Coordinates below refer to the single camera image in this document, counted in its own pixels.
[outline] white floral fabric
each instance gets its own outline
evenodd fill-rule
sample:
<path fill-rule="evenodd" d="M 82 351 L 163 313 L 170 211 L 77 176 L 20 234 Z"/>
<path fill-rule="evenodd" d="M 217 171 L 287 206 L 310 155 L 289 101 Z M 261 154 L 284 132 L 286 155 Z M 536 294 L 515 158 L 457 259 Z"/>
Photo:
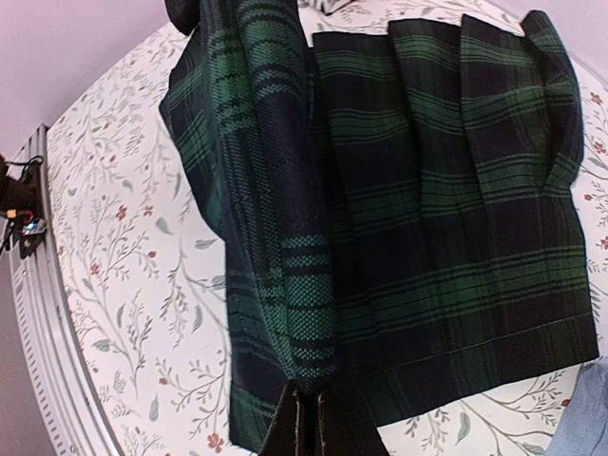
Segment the white floral fabric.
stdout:
<path fill-rule="evenodd" d="M 332 16 L 304 1 L 307 33 L 382 33 L 389 20 L 519 32 L 482 0 L 359 0 Z M 230 345 L 223 246 L 202 221 L 158 114 L 185 38 L 167 25 L 97 81 L 48 134 L 52 226 L 86 366 L 128 456 L 246 455 L 227 441 Z M 572 190 L 587 240 L 598 342 L 608 352 L 608 91 L 575 65 L 585 159 Z M 542 455 L 578 367 L 383 427 L 392 455 Z"/>

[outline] blue fabric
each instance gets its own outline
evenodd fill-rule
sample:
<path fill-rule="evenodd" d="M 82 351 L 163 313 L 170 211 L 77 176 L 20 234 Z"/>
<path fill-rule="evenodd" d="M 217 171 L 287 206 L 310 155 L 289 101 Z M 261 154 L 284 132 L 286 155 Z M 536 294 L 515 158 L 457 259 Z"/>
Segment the blue fabric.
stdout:
<path fill-rule="evenodd" d="M 608 455 L 608 360 L 582 369 L 545 456 Z"/>

